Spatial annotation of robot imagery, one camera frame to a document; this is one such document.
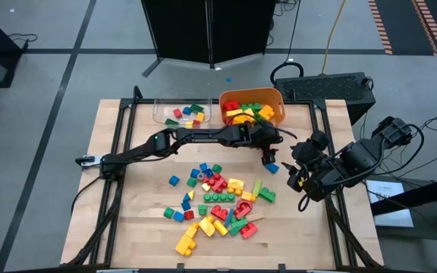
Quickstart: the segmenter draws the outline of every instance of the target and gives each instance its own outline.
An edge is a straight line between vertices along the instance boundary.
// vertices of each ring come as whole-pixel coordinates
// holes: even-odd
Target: wooden table
[[[119,100],[102,100],[97,112],[89,154],[104,155],[111,150],[112,137],[118,114]],[[152,119],[153,105],[138,105],[131,147],[139,146],[148,137],[164,128]],[[336,149],[354,140],[344,101],[327,101],[327,111]],[[298,140],[283,134],[284,142],[276,145],[277,162],[293,163],[289,146],[304,141],[312,133],[310,114],[305,105],[286,105],[286,118],[281,128],[298,136]],[[320,129],[321,114],[317,112]],[[119,151],[124,143],[125,124]],[[221,127],[219,107],[212,106],[210,127]],[[225,148],[219,144],[189,144],[160,162],[136,163],[127,167],[124,193],[115,238],[113,268],[176,268],[183,262],[185,268],[277,269],[286,264],[287,269],[334,269],[329,228],[323,202],[310,202],[305,212],[298,212],[297,203],[303,193],[296,193],[286,185],[288,172],[281,166],[275,175],[270,174],[260,162],[261,152],[255,149]],[[221,237],[217,232],[207,237],[202,231],[195,236],[197,247],[191,257],[179,255],[175,250],[189,221],[178,223],[163,217],[166,207],[181,209],[181,201],[191,188],[186,185],[192,168],[207,162],[220,164],[226,177],[246,181],[245,190],[252,191],[254,179],[263,179],[263,186],[276,192],[273,204],[258,199],[253,212],[264,212],[258,220],[259,231],[248,240],[240,235]],[[97,168],[84,171],[80,189],[99,175]],[[176,187],[169,184],[170,176],[181,181]],[[61,261],[68,262],[85,244],[96,227],[97,213],[102,196],[103,181],[97,182],[78,199],[71,219]],[[191,203],[195,216],[197,206],[203,203],[204,191],[198,184]],[[376,228],[370,211],[364,185],[345,189],[344,196],[351,230],[370,255],[383,263]],[[235,204],[224,205],[227,208]],[[348,264],[344,238],[338,230],[342,260]],[[102,236],[98,262],[103,260],[107,234]]]

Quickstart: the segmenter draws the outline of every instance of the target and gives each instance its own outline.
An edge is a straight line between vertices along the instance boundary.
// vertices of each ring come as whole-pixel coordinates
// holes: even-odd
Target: blue block
[[[224,226],[228,227],[228,224],[231,222],[232,217],[234,217],[234,209],[231,209],[228,214],[227,214],[227,218],[225,219],[225,223]]]
[[[170,178],[170,184],[173,186],[176,186],[176,184],[178,184],[178,181],[180,180],[180,178],[175,177],[174,175]]]
[[[200,170],[206,171],[208,170],[209,166],[206,165],[206,163],[200,164]]]
[[[275,174],[279,170],[279,167],[274,163],[269,163],[267,165],[264,165],[264,167],[272,172],[272,174]]]
[[[181,212],[174,212],[173,219],[176,221],[183,221],[183,219],[185,219],[185,215],[183,215]]]
[[[200,173],[200,171],[198,171],[197,169],[193,169],[193,170],[191,170],[190,177],[196,179],[196,176],[197,176],[199,173]]]
[[[185,114],[185,115],[189,115],[189,114],[191,114],[191,109],[190,109],[190,107],[185,107],[185,108],[183,108],[182,113]]]
[[[213,171],[210,169],[206,169],[206,171],[203,172],[208,178],[211,178],[213,176]]]
[[[181,207],[183,208],[184,211],[187,211],[187,210],[191,209],[190,203],[188,201],[183,201],[181,203]]]

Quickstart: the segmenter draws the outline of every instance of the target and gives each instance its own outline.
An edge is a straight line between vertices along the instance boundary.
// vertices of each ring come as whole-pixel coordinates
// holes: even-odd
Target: orange bin
[[[220,110],[222,112],[222,121],[226,124],[224,104],[231,100],[239,101],[239,104],[259,103],[261,106],[269,105],[273,109],[275,115],[269,121],[274,126],[278,126],[286,116],[285,103],[282,100],[281,93],[272,87],[254,88],[254,89],[242,89],[225,91],[220,95],[218,103],[220,104]]]

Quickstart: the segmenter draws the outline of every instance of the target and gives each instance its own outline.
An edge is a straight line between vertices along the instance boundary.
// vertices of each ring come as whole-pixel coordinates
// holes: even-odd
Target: yellow cable
[[[343,2],[341,3],[340,10],[338,11],[337,18],[335,19],[335,22],[333,23],[332,31],[330,32],[330,36],[328,37],[328,43],[326,44],[326,51],[325,51],[325,60],[323,60],[322,74],[325,73],[326,59],[328,57],[328,50],[330,48],[330,42],[332,41],[333,33],[335,31],[335,28],[337,27],[338,19],[340,19],[340,15],[341,15],[341,12],[343,11],[343,7],[345,6],[345,2],[346,1],[347,0],[343,0]]]

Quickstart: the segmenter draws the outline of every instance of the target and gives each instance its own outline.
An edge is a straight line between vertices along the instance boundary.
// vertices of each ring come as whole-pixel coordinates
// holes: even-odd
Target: gray floor
[[[294,47],[324,49],[340,2],[303,0]],[[88,4],[89,0],[0,0],[0,27],[6,33],[37,33],[39,39],[30,48],[71,49]],[[272,31],[275,42],[270,48],[288,47],[294,15],[289,11],[275,17]],[[97,0],[82,48],[152,48],[140,2]],[[332,48],[382,49],[366,2],[347,2]],[[285,58],[281,54],[254,55],[219,64],[220,71],[210,70],[203,64],[167,59],[144,78],[141,73],[154,62],[153,55],[79,55],[5,270],[59,264],[70,220],[70,204],[80,179],[74,159],[87,149],[100,99],[129,97],[134,85],[147,98],[216,98],[228,89],[270,86],[271,70]],[[291,58],[305,67],[307,76],[321,71],[322,55],[292,55]],[[0,248],[68,59],[69,55],[25,55],[11,88],[0,89]],[[437,115],[437,57],[329,57],[327,74],[355,71],[363,71],[375,81],[377,103],[366,120],[367,133],[387,115],[413,124],[422,124]],[[278,73],[278,77],[296,75],[294,69]],[[360,125],[354,126],[356,137]],[[417,141],[404,152],[405,158],[412,154]],[[426,131],[424,148],[411,166],[435,156],[437,133]],[[399,160],[398,152],[392,158]],[[395,166],[393,162],[387,164],[390,168]],[[408,177],[437,179],[437,161]],[[380,239],[389,267],[420,271],[437,268],[437,242]]]

